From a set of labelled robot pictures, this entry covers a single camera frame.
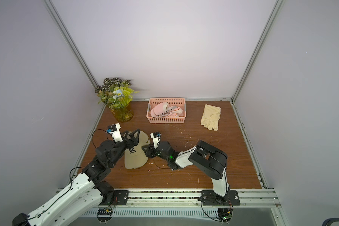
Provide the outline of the pink baseball cap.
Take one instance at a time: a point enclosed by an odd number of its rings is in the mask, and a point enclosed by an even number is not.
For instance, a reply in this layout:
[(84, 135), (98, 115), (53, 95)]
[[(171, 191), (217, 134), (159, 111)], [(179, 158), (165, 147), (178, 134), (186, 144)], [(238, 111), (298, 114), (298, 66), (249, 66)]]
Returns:
[(150, 115), (153, 118), (176, 118), (180, 117), (183, 109), (179, 106), (170, 106), (167, 102), (156, 105), (151, 111)]

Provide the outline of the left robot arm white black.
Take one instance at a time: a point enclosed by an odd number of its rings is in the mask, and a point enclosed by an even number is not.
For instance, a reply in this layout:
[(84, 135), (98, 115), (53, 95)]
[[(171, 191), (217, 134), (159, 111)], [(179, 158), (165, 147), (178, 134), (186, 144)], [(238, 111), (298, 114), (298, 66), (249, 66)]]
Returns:
[(96, 156), (63, 190), (29, 214), (21, 213), (12, 220), (13, 226), (68, 226), (87, 210), (115, 199), (113, 187), (105, 177), (125, 151), (134, 151), (145, 142), (144, 133), (137, 129), (120, 133), (119, 126), (112, 125), (107, 133), (112, 139), (103, 141), (96, 148)]

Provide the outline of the left small circuit board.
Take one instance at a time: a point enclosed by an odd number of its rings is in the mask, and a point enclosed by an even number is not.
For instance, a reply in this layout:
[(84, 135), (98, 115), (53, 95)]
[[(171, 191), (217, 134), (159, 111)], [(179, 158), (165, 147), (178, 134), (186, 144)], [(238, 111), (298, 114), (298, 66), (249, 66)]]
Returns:
[(113, 209), (109, 209), (109, 208), (100, 208), (97, 211), (97, 219), (99, 221), (99, 223), (107, 223), (109, 220), (112, 219), (114, 210)]

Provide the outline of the cream fabric glove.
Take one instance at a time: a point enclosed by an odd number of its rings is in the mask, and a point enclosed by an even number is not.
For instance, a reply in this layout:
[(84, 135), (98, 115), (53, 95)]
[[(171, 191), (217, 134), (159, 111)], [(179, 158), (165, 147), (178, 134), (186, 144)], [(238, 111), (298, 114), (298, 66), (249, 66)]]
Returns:
[(221, 108), (206, 104), (201, 118), (201, 125), (208, 130), (218, 131)]

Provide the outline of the amber glass vase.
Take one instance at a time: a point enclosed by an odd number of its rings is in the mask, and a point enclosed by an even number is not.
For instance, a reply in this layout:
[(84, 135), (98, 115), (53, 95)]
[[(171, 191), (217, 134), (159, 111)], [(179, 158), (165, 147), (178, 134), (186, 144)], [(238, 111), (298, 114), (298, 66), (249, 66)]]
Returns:
[(123, 108), (110, 109), (110, 110), (118, 122), (128, 122), (134, 116), (134, 113), (133, 113), (133, 110), (130, 104), (128, 104), (127, 106)]

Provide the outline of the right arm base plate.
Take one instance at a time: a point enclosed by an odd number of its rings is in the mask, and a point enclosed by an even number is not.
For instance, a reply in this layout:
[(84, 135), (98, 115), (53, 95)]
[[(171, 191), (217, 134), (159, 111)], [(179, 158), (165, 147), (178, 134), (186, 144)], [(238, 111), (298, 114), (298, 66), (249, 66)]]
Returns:
[(235, 190), (229, 190), (224, 197), (214, 193), (212, 190), (202, 190), (201, 196), (198, 198), (205, 206), (240, 206), (240, 197)]

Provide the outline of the right small circuit board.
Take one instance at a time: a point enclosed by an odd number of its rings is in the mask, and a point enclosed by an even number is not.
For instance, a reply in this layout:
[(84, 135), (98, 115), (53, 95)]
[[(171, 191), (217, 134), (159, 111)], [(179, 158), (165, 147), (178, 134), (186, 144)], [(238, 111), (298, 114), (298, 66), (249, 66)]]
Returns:
[(218, 208), (217, 219), (222, 223), (228, 223), (232, 219), (233, 210), (230, 208)]

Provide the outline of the pink plastic basket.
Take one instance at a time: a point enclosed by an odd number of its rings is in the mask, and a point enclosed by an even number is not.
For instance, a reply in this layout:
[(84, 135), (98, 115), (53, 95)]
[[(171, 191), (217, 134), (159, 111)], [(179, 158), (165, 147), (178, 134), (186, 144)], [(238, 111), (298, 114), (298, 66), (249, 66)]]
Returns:
[[(183, 109), (180, 117), (176, 118), (153, 118), (150, 111), (158, 104), (167, 102), (170, 106), (176, 105)], [(151, 98), (147, 108), (147, 119), (150, 123), (166, 124), (166, 123), (184, 123), (186, 118), (186, 101), (184, 98)]]

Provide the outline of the beige baseball cap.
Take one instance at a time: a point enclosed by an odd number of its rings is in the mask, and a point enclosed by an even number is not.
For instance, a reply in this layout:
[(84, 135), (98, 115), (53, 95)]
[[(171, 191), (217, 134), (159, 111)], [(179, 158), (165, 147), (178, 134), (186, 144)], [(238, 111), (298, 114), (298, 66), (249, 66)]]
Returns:
[(143, 131), (139, 134), (139, 143), (134, 146), (133, 151), (126, 149), (124, 152), (124, 166), (132, 170), (140, 168), (147, 163), (148, 157), (142, 147), (150, 144), (149, 136)]

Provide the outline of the artificial plant bouquet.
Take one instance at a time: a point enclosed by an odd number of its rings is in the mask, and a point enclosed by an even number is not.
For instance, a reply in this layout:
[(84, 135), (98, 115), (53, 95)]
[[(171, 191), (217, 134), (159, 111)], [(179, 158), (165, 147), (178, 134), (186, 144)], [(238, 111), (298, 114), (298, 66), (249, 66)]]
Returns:
[(103, 85), (96, 87), (95, 93), (111, 109), (122, 109), (133, 100), (133, 95), (138, 93), (131, 88), (131, 81), (120, 78), (105, 78)]

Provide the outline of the small circuit board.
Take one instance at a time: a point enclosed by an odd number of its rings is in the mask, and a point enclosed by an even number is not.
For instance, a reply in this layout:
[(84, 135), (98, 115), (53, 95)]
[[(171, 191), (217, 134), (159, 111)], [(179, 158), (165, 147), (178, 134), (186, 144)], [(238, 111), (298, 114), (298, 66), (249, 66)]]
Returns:
[(112, 219), (114, 210), (113, 209), (109, 209), (109, 208), (100, 208), (97, 211), (97, 219), (99, 221), (99, 223), (107, 223), (109, 220)]
[(233, 210), (230, 208), (218, 208), (217, 219), (222, 223), (228, 223), (232, 219)]

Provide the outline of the aluminium front rail frame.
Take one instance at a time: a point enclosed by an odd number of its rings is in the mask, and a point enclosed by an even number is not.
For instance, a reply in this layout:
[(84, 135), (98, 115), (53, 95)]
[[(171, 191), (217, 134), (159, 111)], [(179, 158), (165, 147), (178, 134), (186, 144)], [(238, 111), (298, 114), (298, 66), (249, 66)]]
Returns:
[(100, 208), (113, 209), (114, 218), (164, 217), (164, 218), (198, 218), (218, 220), (218, 208), (255, 208), (269, 209), (277, 226), (287, 226), (289, 222), (284, 214), (277, 194), (273, 189), (240, 189), (240, 206), (205, 206), (198, 198), (200, 189), (129, 189), (127, 204), (117, 206), (95, 206), (87, 210), (71, 223), (81, 225), (85, 219), (96, 220)]

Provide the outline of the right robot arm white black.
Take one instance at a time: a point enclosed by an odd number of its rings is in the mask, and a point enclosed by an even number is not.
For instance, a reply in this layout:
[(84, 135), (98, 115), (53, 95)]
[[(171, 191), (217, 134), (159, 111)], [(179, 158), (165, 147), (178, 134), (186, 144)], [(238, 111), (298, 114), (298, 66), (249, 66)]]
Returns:
[(154, 142), (142, 147), (146, 157), (161, 158), (167, 161), (172, 170), (194, 165), (212, 180), (213, 192), (226, 197), (230, 190), (227, 180), (228, 155), (220, 149), (200, 140), (186, 151), (177, 152), (168, 141)]

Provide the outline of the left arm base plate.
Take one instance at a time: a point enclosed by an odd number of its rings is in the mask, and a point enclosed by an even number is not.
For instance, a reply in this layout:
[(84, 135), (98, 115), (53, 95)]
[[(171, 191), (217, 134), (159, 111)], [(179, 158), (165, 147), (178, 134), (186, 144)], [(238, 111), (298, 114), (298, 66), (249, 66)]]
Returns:
[(129, 197), (129, 190), (114, 190), (103, 196), (101, 206), (126, 205)]

